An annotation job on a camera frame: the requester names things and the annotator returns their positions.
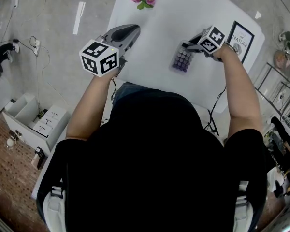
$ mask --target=hand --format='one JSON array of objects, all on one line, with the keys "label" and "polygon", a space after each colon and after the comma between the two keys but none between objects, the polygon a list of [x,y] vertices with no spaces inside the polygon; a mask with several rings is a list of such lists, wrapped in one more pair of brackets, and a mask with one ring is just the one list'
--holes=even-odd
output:
[{"label": "hand", "polygon": [[229,48],[226,44],[223,44],[222,47],[213,53],[213,56],[216,58],[223,58],[228,52],[234,52],[231,48]]},{"label": "hand", "polygon": [[117,76],[118,72],[119,72],[119,68],[116,68],[116,69],[110,71],[108,74],[105,74],[102,77],[96,76],[95,78],[99,81],[103,81],[103,82],[105,81],[105,82],[109,83],[113,77]]},{"label": "hand", "polygon": [[290,186],[288,187],[287,192],[290,192]]}]

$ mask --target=green leaf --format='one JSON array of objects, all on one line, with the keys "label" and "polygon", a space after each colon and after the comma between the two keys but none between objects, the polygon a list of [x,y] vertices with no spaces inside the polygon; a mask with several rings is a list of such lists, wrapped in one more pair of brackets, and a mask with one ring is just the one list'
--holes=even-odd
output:
[{"label": "green leaf", "polygon": [[148,8],[148,9],[150,9],[151,7],[150,7],[150,5],[149,4],[147,4],[147,3],[144,3],[144,6],[146,7],[146,8]]},{"label": "green leaf", "polygon": [[144,9],[144,6],[145,6],[145,4],[144,4],[143,2],[141,2],[141,3],[137,6],[137,8],[138,8],[139,10],[142,10],[142,9]]}]

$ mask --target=black t-shirt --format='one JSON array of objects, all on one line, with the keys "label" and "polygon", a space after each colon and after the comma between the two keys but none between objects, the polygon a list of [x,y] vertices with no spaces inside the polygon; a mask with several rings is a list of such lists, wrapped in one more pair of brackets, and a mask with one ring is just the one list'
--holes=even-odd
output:
[{"label": "black t-shirt", "polygon": [[263,146],[258,131],[243,130],[223,147],[177,94],[130,94],[86,142],[56,148],[65,152],[67,229],[232,231],[240,180],[249,181],[256,223],[267,188]]}]

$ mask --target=white box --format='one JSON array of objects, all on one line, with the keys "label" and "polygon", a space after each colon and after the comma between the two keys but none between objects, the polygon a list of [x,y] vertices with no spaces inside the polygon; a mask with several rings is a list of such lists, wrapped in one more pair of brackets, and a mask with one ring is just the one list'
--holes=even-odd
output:
[{"label": "white box", "polygon": [[226,36],[214,25],[208,28],[200,38],[198,45],[208,54],[218,51],[225,42]]},{"label": "white box", "polygon": [[119,66],[119,50],[113,46],[90,40],[79,52],[84,70],[103,76]]}]

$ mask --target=white drawer unit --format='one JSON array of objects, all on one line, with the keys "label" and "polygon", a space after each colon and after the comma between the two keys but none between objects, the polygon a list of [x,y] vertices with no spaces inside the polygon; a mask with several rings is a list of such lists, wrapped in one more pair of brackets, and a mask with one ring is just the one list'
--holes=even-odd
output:
[{"label": "white drawer unit", "polygon": [[18,131],[21,141],[34,150],[39,147],[49,156],[69,121],[67,110],[53,105],[46,114],[36,123],[38,103],[33,95],[24,94],[3,116],[12,131]]},{"label": "white drawer unit", "polygon": [[57,119],[47,116],[46,114],[41,118],[40,122],[50,126],[51,128],[55,128],[59,123]]},{"label": "white drawer unit", "polygon": [[48,135],[50,135],[53,128],[39,121],[38,123],[35,124],[35,126],[33,127],[33,130],[43,135],[44,137],[48,137]]},{"label": "white drawer unit", "polygon": [[67,113],[67,110],[53,105],[47,112],[46,116],[49,116],[51,118],[54,118],[56,120],[61,120],[62,117]]}]

